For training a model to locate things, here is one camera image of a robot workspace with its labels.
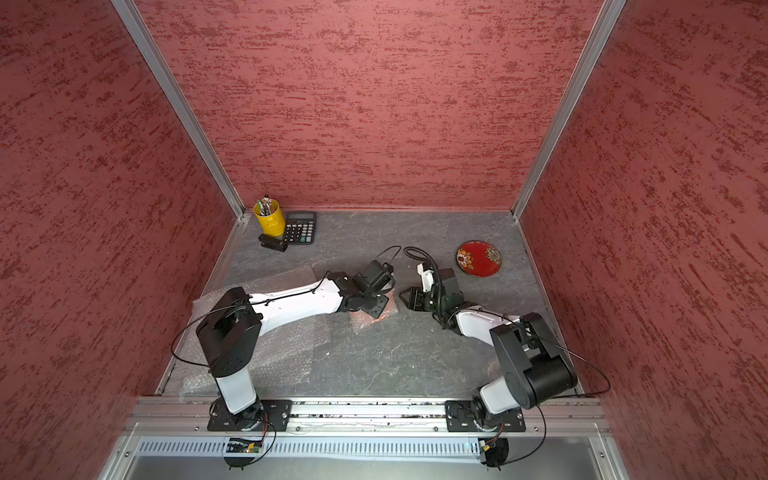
black cable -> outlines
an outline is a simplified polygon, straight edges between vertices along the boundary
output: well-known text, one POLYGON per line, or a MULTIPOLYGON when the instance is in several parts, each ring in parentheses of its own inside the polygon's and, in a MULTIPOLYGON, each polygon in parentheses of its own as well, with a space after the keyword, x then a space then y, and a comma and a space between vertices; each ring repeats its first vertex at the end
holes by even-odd
MULTIPOLYGON (((264 439, 266 438, 266 431, 267 431, 266 426, 269 424, 270 417, 263 410, 260 410, 259 414, 261 414, 263 416, 263 418, 260 420, 260 422, 262 422, 264 424, 264 428, 263 428, 263 432, 261 434, 261 440, 260 440, 261 444, 263 445, 264 444, 264 439)), ((244 446, 247 447, 248 445, 253 443, 253 440, 252 439, 246 439, 244 437, 230 437, 230 439, 227 440, 227 444, 228 445, 233 443, 233 442, 239 442, 240 443, 240 447, 242 448, 244 446)))
MULTIPOLYGON (((323 281, 326 278, 328 278, 328 275, 330 273, 331 273, 330 270, 326 270, 326 272, 323 274, 323 278, 321 278, 320 281, 317 283, 317 285, 315 285, 315 288, 313 288, 311 290, 307 290, 306 292, 310 292, 310 293, 314 294, 315 290, 319 289, 320 285, 323 285, 323 281)), ((267 299, 267 300, 262 300, 260 302, 251 303, 251 306, 253 306, 253 305, 261 305, 262 303, 265 303, 266 305, 269 305, 270 302, 274 302, 275 300, 282 300, 284 298, 290 298, 292 296, 303 295, 306 292, 291 293, 290 295, 283 295, 283 296, 278 296, 277 298, 270 298, 270 299, 267 299)))
POLYGON ((261 460, 262 458, 264 458, 264 456, 265 456, 267 453, 269 453, 269 452, 270 452, 270 450, 272 449, 272 447, 274 447, 274 445, 275 445, 275 441, 277 440, 277 429, 275 428, 275 426, 274 426, 274 425, 272 425, 272 424, 271 424, 271 423, 269 423, 269 422, 267 422, 266 424, 267 424, 268 426, 272 427, 272 431, 274 432, 274 433, 273 433, 273 435, 272 435, 272 443, 270 443, 270 447, 269 447, 268 449, 264 450, 264 453, 262 453, 262 454, 261 454, 261 456, 260 456, 259 458, 255 458, 254 460, 252 460, 252 461, 248 462, 247 464, 243 465, 243 467, 247 467, 248 465, 253 465, 254 463, 258 462, 259 460, 261 460))
POLYGON ((440 325, 442 325, 442 329, 445 330, 447 328, 448 322, 444 322, 442 319, 443 286, 442 286, 442 278, 440 278, 440 272, 438 271, 437 262, 435 262, 435 259, 433 259, 429 255, 429 253, 426 253, 424 250, 418 247, 405 247, 404 249, 402 249, 402 252, 406 255, 406 257, 412 258, 417 262, 429 262, 429 264, 432 265, 432 271, 435 272, 435 280, 437 281, 437 285, 438 285, 437 310, 435 311, 435 313, 432 314, 432 317, 435 318, 440 323, 440 325))
POLYGON ((531 450, 529 453, 526 453, 522 457, 518 457, 518 458, 516 458, 514 460, 508 460, 508 461, 502 463, 501 465, 499 465, 499 467, 502 467, 504 465, 508 465, 510 463, 520 462, 521 460, 530 457, 531 455, 535 454, 541 448, 541 446, 544 444, 544 440, 547 439, 547 419, 544 417, 544 412, 541 411, 541 407, 536 405, 536 408, 538 409, 538 412, 541 414, 541 421, 544 423, 544 435, 541 436, 541 441, 538 443, 538 445, 536 445, 536 448, 531 450))
POLYGON ((604 389, 602 389, 602 390, 599 390, 599 391, 597 391, 597 392, 585 392, 585 393, 576 393, 576 394, 574 394, 574 395, 560 395, 560 396, 554 396, 554 397, 551 397, 550 399, 584 398, 584 397, 590 397, 590 396, 597 396, 597 395, 602 395, 602 394, 604 394, 604 393, 608 393, 608 392, 610 392, 610 391, 611 391, 611 379, 609 379, 609 378, 608 378, 608 375, 606 375, 606 374, 605 374, 605 373, 604 373, 602 370, 600 370, 600 369, 598 368, 598 366, 596 366, 595 364, 593 364, 593 363, 592 363, 592 362, 590 362, 589 360, 585 359, 583 356, 579 355, 578 353, 574 353, 574 352, 572 352, 571 350, 569 350, 569 349, 565 348, 564 346, 562 346, 562 345, 561 345, 560 343, 558 343, 558 342, 553 342, 553 341, 551 341, 551 340, 547 340, 546 338, 542 338, 542 337, 540 337, 540 336, 536 335, 535 333, 531 333, 531 332, 527 331, 525 327, 523 327, 523 326, 520 326, 520 325, 518 325, 518 324, 517 324, 517 323, 515 323, 515 322, 512 322, 512 321, 511 321, 510 319, 508 319, 506 316, 503 316, 503 315, 499 315, 498 313, 495 313, 495 312, 489 312, 489 311, 487 311, 487 310, 483 310, 482 312, 483 312, 483 313, 489 313, 489 314, 491 314, 491 315, 496 315, 496 316, 497 316, 498 318, 500 318, 500 319, 504 319, 504 320, 507 320, 507 321, 509 321, 509 322, 510 322, 510 325, 512 325, 514 328, 516 328, 516 329, 519 329, 519 330, 522 330, 523 332, 527 333, 528 335, 530 335, 530 336, 532 336, 532 337, 534 337, 534 338, 536 338, 536 339, 539 339, 539 340, 541 340, 541 341, 543 341, 543 342, 549 343, 550 345, 554 345, 554 346, 558 347, 559 349, 561 349, 561 350, 563 350, 563 351, 565 351, 565 352, 568 352, 568 353, 570 353, 572 356, 575 356, 576 358, 578 358, 578 359, 579 359, 579 360, 581 360, 582 362, 584 362, 584 363, 586 363, 587 365, 589 365, 590 367, 592 367, 592 369, 594 369, 594 371, 595 371, 595 372, 597 372, 597 373, 599 373, 600 375, 602 375, 602 376, 603 376, 603 378, 605 379, 605 382, 607 383, 607 387, 605 387, 604 389))
POLYGON ((396 249, 398 249, 398 250, 395 252, 395 254, 394 254, 394 255, 392 255, 392 258, 390 258, 390 259, 389 259, 389 262, 390 262, 390 263, 394 262, 394 261, 395 261, 395 257, 397 257, 397 256, 398 256, 398 254, 400 253, 400 250, 402 250, 402 247, 401 247, 400 245, 392 245, 391 247, 387 247, 387 248, 385 248, 384 250, 382 250, 382 252, 381 252, 380 254, 378 254, 378 255, 376 255, 375 257, 373 257, 373 259, 374 259, 374 260, 376 260, 377 258, 379 258, 380 256, 382 256, 382 255, 384 254, 384 252, 386 252, 387 250, 391 250, 391 249, 393 249, 393 248, 396 248, 396 249))
MULTIPOLYGON (((323 281, 324 281, 324 280, 325 280, 325 279, 328 277, 328 274, 329 274, 329 273, 331 273, 331 271, 330 271, 330 270, 327 270, 327 271, 325 272, 325 274, 323 275, 323 278, 322 278, 322 279, 320 279, 320 281, 317 283, 317 285, 315 285, 315 288, 313 288, 313 289, 311 289, 311 290, 307 290, 306 292, 311 292, 312 294, 314 294, 314 293, 315 293, 315 290, 319 289, 319 288, 320 288, 320 285, 323 285, 323 281)), ((251 308, 253 308, 253 306, 254 306, 254 305, 261 305, 262 303, 266 303, 266 304, 269 304, 269 302, 274 302, 275 300, 282 300, 282 299, 284 299, 284 298, 289 298, 289 297, 291 297, 291 296, 296 296, 296 295, 303 295, 303 294, 304 294, 304 293, 306 293, 306 292, 291 293, 290 295, 283 295, 283 296, 278 296, 277 298, 270 298, 270 299, 267 299, 267 300, 262 300, 261 302, 256 302, 256 303, 249 303, 248 305, 251 305, 251 308)), ((210 312, 208 312, 208 313, 204 313, 203 315, 200 315, 200 316, 199 316, 199 317, 197 317, 196 319, 192 320, 191 322, 189 322, 189 324, 188 324, 187 326, 185 326, 183 329, 181 329, 181 331, 180 331, 179 333, 177 333, 177 334, 176 334, 176 336, 174 337, 174 341, 170 343, 170 354, 171 354, 172 356, 174 356, 174 358, 175 358, 176 360, 178 360, 179 362, 188 363, 189 365, 204 366, 204 367, 206 367, 206 368, 210 368, 210 365, 207 365, 207 364, 205 364, 205 363, 197 363, 197 362, 191 362, 190 360, 185 360, 185 359, 181 358, 180 356, 176 355, 176 352, 174 351, 174 350, 175 350, 175 349, 174 349, 174 343, 176 343, 176 340, 178 340, 178 339, 179 339, 179 337, 181 336, 181 334, 182 334, 182 333, 184 333, 184 332, 186 332, 186 331, 187 331, 187 329, 188 329, 189 327, 191 327, 191 326, 192 326, 192 325, 194 325, 195 323, 197 323, 197 322, 201 321, 201 320, 202 320, 202 319, 204 319, 206 316, 209 316, 211 313, 220 312, 221 310, 227 310, 227 309, 230 309, 230 308, 231 308, 231 309, 235 309, 235 310, 233 310, 233 311, 232 311, 232 313, 236 313, 236 312, 240 312, 241 310, 244 310, 244 309, 245 309, 245 307, 246 307, 245 305, 229 305, 229 306, 223 306, 223 307, 221 307, 221 308, 217 308, 217 309, 211 310, 211 311, 210 311, 210 312)))
POLYGON ((177 334, 176 334, 176 336, 174 337, 174 341, 170 343, 170 354, 171 354, 171 355, 173 355, 173 356, 174 356, 174 358, 175 358, 176 360, 178 360, 179 362, 184 362, 184 363, 189 363, 190 365, 204 366, 204 367, 206 367, 206 368, 210 368, 210 365, 207 365, 207 364, 205 364, 205 363, 197 363, 197 362, 191 362, 191 361, 189 361, 189 360, 185 360, 185 359, 181 358, 180 356, 176 355, 176 352, 174 351, 174 343, 176 343, 176 340, 178 340, 178 339, 179 339, 179 337, 181 336, 181 334, 182 334, 182 333, 184 333, 184 332, 186 332, 186 331, 187 331, 187 329, 188 329, 189 327, 191 327, 191 326, 192 326, 192 325, 194 325, 195 323, 197 323, 197 322, 201 321, 201 320, 202 320, 202 319, 204 319, 206 316, 209 316, 211 313, 220 312, 221 310, 228 310, 228 309, 235 309, 235 310, 232 312, 232 313, 235 313, 235 312, 239 312, 239 311, 241 311, 241 310, 244 310, 244 309, 245 309, 245 305, 229 305, 229 306, 223 306, 223 307, 221 307, 221 308, 217 308, 217 309, 211 310, 211 311, 210 311, 210 312, 208 312, 208 313, 204 313, 203 315, 200 315, 200 316, 199 316, 199 317, 197 317, 196 319, 192 320, 191 322, 189 322, 189 325, 185 326, 185 327, 184 327, 184 328, 183 328, 183 329, 182 329, 182 330, 181 330, 179 333, 177 333, 177 334))

calculator keypad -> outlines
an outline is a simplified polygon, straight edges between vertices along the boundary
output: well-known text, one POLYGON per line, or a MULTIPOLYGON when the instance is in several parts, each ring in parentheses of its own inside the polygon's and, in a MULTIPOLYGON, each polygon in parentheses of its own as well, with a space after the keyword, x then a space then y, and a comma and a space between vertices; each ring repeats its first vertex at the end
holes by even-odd
POLYGON ((291 222, 286 223, 286 232, 283 239, 287 243, 294 245, 306 245, 312 243, 315 237, 314 222, 291 222))

gray marble surface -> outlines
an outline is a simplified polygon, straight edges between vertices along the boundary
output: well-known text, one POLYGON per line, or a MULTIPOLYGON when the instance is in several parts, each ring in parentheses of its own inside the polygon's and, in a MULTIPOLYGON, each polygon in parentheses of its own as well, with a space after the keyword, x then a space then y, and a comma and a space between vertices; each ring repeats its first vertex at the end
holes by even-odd
MULTIPOLYGON (((535 311, 551 321, 510 214, 319 213, 315 243, 291 246, 285 253, 261 247, 260 234, 258 222, 252 220, 225 285, 302 265, 310 265, 317 278, 327 270, 354 275, 385 248, 411 245, 429 252, 441 268, 452 267, 467 300, 500 313, 535 311), (502 255, 498 273, 476 278, 458 268, 455 252, 468 240, 484 240, 498 249, 502 255)), ((400 253, 392 264, 397 291, 420 284, 414 260, 400 253)), ((313 358, 306 380, 293 385, 257 385, 259 394, 468 396, 498 377, 493 348, 477 339, 444 332, 428 313, 408 311, 396 301, 398 313, 359 332, 351 328, 348 313, 330 315, 329 341, 307 353, 313 358)), ((260 344, 269 341, 267 337, 260 344)))

aluminum frame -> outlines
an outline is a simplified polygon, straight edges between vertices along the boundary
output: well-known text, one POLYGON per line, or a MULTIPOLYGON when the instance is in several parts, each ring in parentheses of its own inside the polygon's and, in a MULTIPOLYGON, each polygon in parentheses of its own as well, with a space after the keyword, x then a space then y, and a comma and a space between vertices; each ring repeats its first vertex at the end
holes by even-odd
POLYGON ((248 209, 237 194, 234 185, 232 185, 227 172, 224 170, 224 167, 219 161, 219 157, 216 155, 213 145, 210 144, 202 125, 200 125, 200 122, 192 111, 192 107, 184 97, 184 93, 182 93, 179 84, 176 82, 174 74, 170 71, 168 63, 160 53, 157 44, 155 44, 152 34, 149 32, 147 25, 141 17, 141 13, 138 11, 138 8, 136 8, 136 4, 134 4, 133 0, 111 1, 125 24, 125 28, 128 29, 128 33, 134 39, 136 46, 144 56, 144 60, 147 62, 147 65, 149 65, 150 70, 152 70, 154 77, 157 79, 157 83, 160 84, 166 97, 168 97, 168 101, 176 111, 176 115, 178 115, 182 125, 187 129, 187 133, 190 135, 195 147, 197 147, 197 151, 200 152, 201 157, 208 166, 208 170, 210 170, 210 173, 214 176, 216 184, 226 197, 230 207, 232 207, 232 211, 237 218, 242 218, 248 209))
MULTIPOLYGON (((208 432, 209 406, 214 396, 140 397, 126 422, 121 440, 100 480, 122 480, 145 437, 218 439, 222 432, 208 432)), ((280 397, 294 402, 285 432, 279 439, 298 437, 345 439, 478 438, 493 433, 448 432, 445 401, 436 397, 280 397)), ((627 480, 621 457, 599 399, 557 399, 541 405, 547 437, 589 438, 604 480, 627 480)), ((507 438, 539 438, 544 424, 538 411, 525 414, 525 432, 503 432, 507 438)))
MULTIPOLYGON (((520 224, 520 222, 515 222, 515 226, 518 228, 518 232, 520 233, 520 238, 523 240, 523 248, 525 248, 525 254, 528 256, 528 261, 531 262, 531 270, 533 270, 533 276, 536 279, 536 286, 538 288, 538 292, 541 294, 541 298, 544 299, 544 305, 549 314, 551 315, 552 319, 554 320, 554 337, 557 339, 558 342, 565 348, 568 347, 568 344, 565 342, 565 337, 563 337, 563 332, 560 330, 560 323, 558 322, 557 317, 554 315, 554 310, 552 309, 552 304, 549 301, 549 295, 547 295, 547 289, 544 288, 544 283, 541 281, 541 275, 538 273, 538 268, 536 268, 536 262, 533 258, 533 254, 531 253, 531 248, 528 246, 528 240, 525 239, 525 232, 523 231, 523 227, 520 224)), ((578 383, 574 387, 574 390, 577 393, 584 393, 584 387, 581 386, 581 380, 579 379, 578 383)))
MULTIPOLYGON (((235 224, 232 226, 232 230, 230 230, 230 235, 227 237, 227 242, 224 243, 224 248, 221 250, 219 258, 216 260, 216 265, 214 265, 214 269, 210 273, 208 281, 203 288, 202 295, 218 290, 224 286, 224 279, 227 278, 227 273, 230 271, 230 265, 232 265, 232 259, 234 258, 235 253, 240 249, 240 245, 243 242, 248 223, 252 216, 253 214, 245 214, 235 220, 235 224)), ((191 330, 192 329, 184 330, 181 334, 181 338, 179 338, 178 345, 184 344, 184 340, 191 330)), ((173 356, 168 361, 168 365, 165 367, 165 372, 163 373, 163 376, 160 377, 160 382, 157 384, 157 388, 154 391, 155 395, 162 395, 163 391, 165 391, 165 386, 168 384, 168 379, 174 371, 176 362, 177 360, 173 356)))
POLYGON ((568 119, 578 103, 581 92, 584 90, 584 86, 587 84, 587 80, 589 80, 589 76, 598 62, 598 58, 600 58, 600 53, 603 51, 605 42, 611 35, 614 25, 616 25, 616 20, 622 8, 624 8, 625 2, 626 0, 605 0, 598 12, 594 26, 587 38, 587 43, 584 44, 584 50, 581 51, 573 74, 571 74, 571 80, 565 87, 565 92, 560 100, 558 109, 554 113, 549 130, 547 130, 547 134, 541 142, 541 148, 533 160, 531 171, 528 172, 528 177, 526 177, 525 183, 522 189, 520 189, 520 194, 517 200, 515 200, 515 205, 511 209, 512 217, 516 222, 520 220, 520 216, 528 205, 528 201, 531 199, 539 178, 544 173, 549 157, 558 144, 560 135, 563 133, 565 125, 568 123, 568 119))

calculator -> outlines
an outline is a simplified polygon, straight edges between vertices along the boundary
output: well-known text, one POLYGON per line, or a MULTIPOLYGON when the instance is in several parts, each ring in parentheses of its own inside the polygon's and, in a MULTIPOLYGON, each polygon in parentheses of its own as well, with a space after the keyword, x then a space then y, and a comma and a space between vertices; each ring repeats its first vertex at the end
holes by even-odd
POLYGON ((309 245, 315 241, 315 212, 286 212, 283 241, 289 245, 309 245))

